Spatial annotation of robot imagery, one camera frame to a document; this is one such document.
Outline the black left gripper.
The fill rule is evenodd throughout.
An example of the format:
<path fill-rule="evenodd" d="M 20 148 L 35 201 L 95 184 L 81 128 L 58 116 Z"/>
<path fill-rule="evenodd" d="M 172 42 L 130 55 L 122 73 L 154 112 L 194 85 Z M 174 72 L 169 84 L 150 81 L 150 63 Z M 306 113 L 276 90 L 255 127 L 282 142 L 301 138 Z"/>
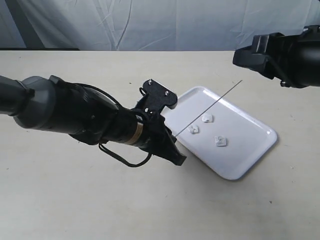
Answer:
<path fill-rule="evenodd" d="M 176 147 L 177 138 L 165 125 L 165 118 L 156 111 L 144 112 L 141 109 L 130 110 L 136 120 L 134 132 L 129 139 L 129 144 L 140 150 L 164 158 L 176 166 L 181 166 L 186 160 Z"/>

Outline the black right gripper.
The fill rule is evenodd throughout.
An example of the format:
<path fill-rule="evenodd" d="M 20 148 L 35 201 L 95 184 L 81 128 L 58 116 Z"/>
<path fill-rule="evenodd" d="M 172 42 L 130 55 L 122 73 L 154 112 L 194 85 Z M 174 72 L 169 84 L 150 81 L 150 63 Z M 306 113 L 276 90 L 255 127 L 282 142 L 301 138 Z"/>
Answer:
<path fill-rule="evenodd" d="M 294 88 L 295 83 L 289 73 L 289 55 L 294 43 L 295 36 L 279 32 L 256 35 L 251 46 L 234 52 L 232 63 L 270 80 L 278 78 L 282 87 Z"/>

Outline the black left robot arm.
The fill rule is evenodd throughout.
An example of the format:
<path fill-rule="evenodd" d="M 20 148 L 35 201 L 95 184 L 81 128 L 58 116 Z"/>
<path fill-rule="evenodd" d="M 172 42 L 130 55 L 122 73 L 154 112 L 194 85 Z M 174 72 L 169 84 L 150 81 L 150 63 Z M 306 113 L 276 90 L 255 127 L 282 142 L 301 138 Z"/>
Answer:
<path fill-rule="evenodd" d="M 0 112 L 22 128 L 68 134 L 99 149 L 128 167 L 133 164 L 106 148 L 108 142 L 138 147 L 148 156 L 181 166 L 186 157 L 165 125 L 164 108 L 174 109 L 177 95 L 153 79 L 139 89 L 134 108 L 122 106 L 98 87 L 72 83 L 52 75 L 22 81 L 0 78 Z"/>

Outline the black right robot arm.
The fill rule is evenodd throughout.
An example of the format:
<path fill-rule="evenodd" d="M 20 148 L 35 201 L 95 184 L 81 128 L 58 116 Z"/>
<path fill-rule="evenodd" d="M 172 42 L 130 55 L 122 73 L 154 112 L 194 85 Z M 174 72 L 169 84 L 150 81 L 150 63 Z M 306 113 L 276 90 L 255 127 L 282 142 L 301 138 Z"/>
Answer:
<path fill-rule="evenodd" d="M 305 26 L 298 35 L 255 35 L 251 45 L 234 52 L 232 63 L 270 80 L 277 78 L 281 87 L 319 87 L 320 26 Z"/>

